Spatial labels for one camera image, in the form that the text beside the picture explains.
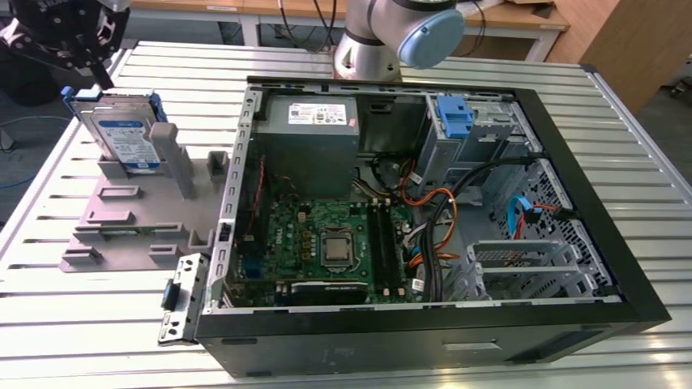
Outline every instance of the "aluminum table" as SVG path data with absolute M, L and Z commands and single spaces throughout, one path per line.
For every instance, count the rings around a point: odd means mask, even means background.
M 115 59 L 118 91 L 158 89 L 194 158 L 232 152 L 248 75 L 331 76 L 330 55 L 296 49 L 140 42 Z M 171 271 L 58 269 L 100 174 L 74 121 L 0 233 L 0 387 L 692 387 L 692 191 L 600 76 L 459 58 L 403 75 L 539 92 L 672 321 L 547 365 L 236 380 L 202 347 L 158 347 Z

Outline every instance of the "hard drive label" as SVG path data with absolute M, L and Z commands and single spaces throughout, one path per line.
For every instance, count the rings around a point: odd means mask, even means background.
M 102 120 L 104 140 L 128 168 L 154 169 L 162 160 L 152 142 L 146 139 L 144 123 L 136 120 Z

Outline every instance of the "wooden table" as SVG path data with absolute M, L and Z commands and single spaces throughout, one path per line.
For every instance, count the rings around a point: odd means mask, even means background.
M 7 1 L 0 0 L 0 11 L 3 8 L 7 9 Z M 330 21 L 332 0 L 318 2 L 324 18 Z M 283 3 L 290 24 L 323 25 L 312 0 L 283 0 Z M 524 60 L 543 62 L 560 32 L 568 30 L 570 23 L 558 11 L 552 12 L 550 19 L 543 19 L 531 11 L 531 6 L 510 2 L 490 8 L 486 11 L 486 36 L 534 40 Z M 278 0 L 134 0 L 132 17 L 240 23 L 247 46 L 262 46 L 262 24 L 283 24 Z M 339 0 L 336 27 L 344 27 L 346 17 L 347 0 Z M 480 20 L 480 14 L 467 18 L 467 36 L 480 33 Z
M 330 21 L 332 15 L 332 0 L 318 0 L 324 18 Z M 550 19 L 534 15 L 531 6 L 503 3 L 490 8 L 486 13 L 486 36 L 526 38 L 535 42 L 531 46 L 526 61 L 543 62 L 551 51 L 552 44 L 562 31 L 567 31 L 570 23 L 558 11 Z M 287 19 L 292 25 L 322 26 L 312 0 L 284 0 Z M 244 0 L 240 22 L 246 45 L 260 45 L 260 24 L 283 24 L 278 9 L 278 0 Z M 336 6 L 336 27 L 344 27 L 347 16 L 347 1 L 340 0 Z M 482 15 L 467 18 L 467 36 L 480 33 Z

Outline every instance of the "sticker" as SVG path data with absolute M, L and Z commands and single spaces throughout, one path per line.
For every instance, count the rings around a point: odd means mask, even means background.
M 426 289 L 426 281 L 414 278 L 411 281 L 411 288 L 419 292 L 423 292 L 423 289 Z
M 564 26 L 554 26 L 552 24 L 542 24 L 540 28 L 544 30 L 564 30 Z
M 419 176 L 415 172 L 411 172 L 411 181 L 415 182 L 418 185 L 423 182 L 423 177 Z
M 132 169 L 154 169 L 160 165 L 152 142 L 144 139 L 146 127 L 140 121 L 102 120 L 99 126 L 123 165 Z
M 231 11 L 236 12 L 238 8 L 235 6 L 207 6 L 210 11 Z
M 290 124 L 347 124 L 347 107 L 343 104 L 292 104 L 290 106 Z

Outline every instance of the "motherboard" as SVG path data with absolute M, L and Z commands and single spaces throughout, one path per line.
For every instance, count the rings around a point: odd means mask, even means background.
M 312 200 L 272 204 L 264 257 L 243 257 L 235 306 L 407 302 L 406 206 Z

